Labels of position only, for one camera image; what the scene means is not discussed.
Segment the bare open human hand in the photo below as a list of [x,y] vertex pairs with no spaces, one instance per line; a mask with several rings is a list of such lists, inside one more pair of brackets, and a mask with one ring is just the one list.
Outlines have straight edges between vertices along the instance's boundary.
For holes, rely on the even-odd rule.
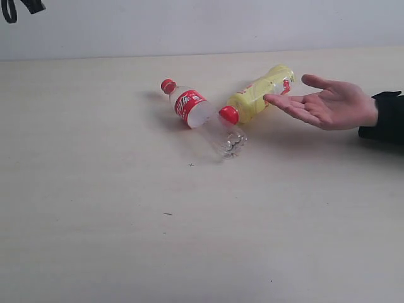
[[345,81],[326,80],[305,74],[303,84],[320,89],[304,96],[264,96],[268,102],[291,117],[326,131],[373,127],[377,124],[376,101],[363,90]]

